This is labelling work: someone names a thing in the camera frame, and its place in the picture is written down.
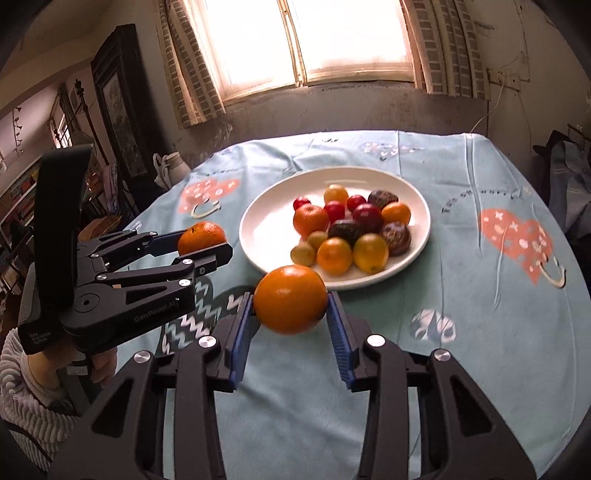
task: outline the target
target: window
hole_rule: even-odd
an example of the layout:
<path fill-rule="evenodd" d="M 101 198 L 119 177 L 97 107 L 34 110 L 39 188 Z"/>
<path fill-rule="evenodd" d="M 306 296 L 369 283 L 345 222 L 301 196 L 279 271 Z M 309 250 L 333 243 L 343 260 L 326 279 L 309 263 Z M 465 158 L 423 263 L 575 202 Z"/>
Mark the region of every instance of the window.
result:
<path fill-rule="evenodd" d="M 66 116 L 63 115 L 60 120 L 60 126 L 57 128 L 59 138 L 55 139 L 56 148 L 67 148 L 72 146 L 70 139 L 70 131 L 68 130 L 68 124 L 66 123 Z"/>
<path fill-rule="evenodd" d="M 184 0 L 222 100 L 329 80 L 414 81 L 399 0 Z"/>

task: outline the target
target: person's hand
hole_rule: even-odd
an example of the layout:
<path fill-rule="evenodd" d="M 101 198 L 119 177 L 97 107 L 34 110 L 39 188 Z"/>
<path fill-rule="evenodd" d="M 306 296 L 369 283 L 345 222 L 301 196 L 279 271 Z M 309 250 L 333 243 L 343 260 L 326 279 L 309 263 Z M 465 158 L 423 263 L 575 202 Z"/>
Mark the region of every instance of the person's hand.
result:
<path fill-rule="evenodd" d="M 93 369 L 90 379 L 93 383 L 98 383 L 104 388 L 111 381 L 111 378 L 115 376 L 115 370 L 117 369 L 117 347 L 93 355 L 91 358 Z"/>
<path fill-rule="evenodd" d="M 28 355 L 29 370 L 42 387 L 55 390 L 60 386 L 57 371 L 70 365 L 78 356 L 78 351 L 69 335 L 64 335 L 54 345 L 45 350 Z M 90 379 L 102 387 L 115 375 L 117 367 L 117 347 L 91 357 L 93 369 Z"/>

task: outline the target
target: window curtain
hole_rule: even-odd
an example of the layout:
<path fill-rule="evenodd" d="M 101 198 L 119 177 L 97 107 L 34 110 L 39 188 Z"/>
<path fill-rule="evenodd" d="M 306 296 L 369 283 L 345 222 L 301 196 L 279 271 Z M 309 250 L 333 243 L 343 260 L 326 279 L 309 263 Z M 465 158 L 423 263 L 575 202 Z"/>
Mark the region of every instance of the window curtain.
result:
<path fill-rule="evenodd" d="M 158 39 L 178 125 L 188 128 L 225 113 L 183 0 L 155 0 Z"/>
<path fill-rule="evenodd" d="M 418 53 L 420 61 L 417 87 L 427 93 L 489 100 L 486 69 L 465 0 L 402 0 L 402 5 L 416 49 L 413 58 L 418 63 Z"/>

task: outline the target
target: fruit plate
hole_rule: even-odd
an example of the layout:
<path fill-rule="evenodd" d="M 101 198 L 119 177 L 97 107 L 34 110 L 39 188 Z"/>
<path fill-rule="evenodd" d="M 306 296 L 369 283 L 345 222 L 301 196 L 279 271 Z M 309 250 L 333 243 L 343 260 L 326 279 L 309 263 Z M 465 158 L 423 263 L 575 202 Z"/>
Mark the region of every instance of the fruit plate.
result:
<path fill-rule="evenodd" d="M 425 247 L 431 232 L 431 213 L 425 198 L 406 180 L 396 175 L 365 167 L 327 167 L 305 171 L 271 186 L 246 209 L 240 222 L 240 243 L 251 263 L 265 273 L 291 265 L 291 249 L 300 242 L 293 227 L 293 201 L 299 196 L 324 206 L 323 194 L 330 184 L 341 184 L 349 195 L 367 198 L 372 190 L 387 190 L 406 203 L 412 213 L 409 228 L 410 249 L 400 257 L 391 257 L 383 271 L 368 275 L 354 265 L 339 277 L 332 277 L 318 265 L 313 268 L 329 290 L 351 290 L 373 285 L 409 266 Z"/>

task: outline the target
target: knit sweater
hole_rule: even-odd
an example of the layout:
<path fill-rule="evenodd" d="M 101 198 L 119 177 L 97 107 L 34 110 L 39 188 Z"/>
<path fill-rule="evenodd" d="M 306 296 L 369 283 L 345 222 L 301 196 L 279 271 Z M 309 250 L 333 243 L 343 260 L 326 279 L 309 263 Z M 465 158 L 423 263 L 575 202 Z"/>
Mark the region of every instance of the knit sweater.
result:
<path fill-rule="evenodd" d="M 0 416 L 28 458 L 49 470 L 61 444 L 76 427 L 77 417 L 64 388 L 49 390 L 31 374 L 18 331 L 11 330 L 0 356 Z"/>

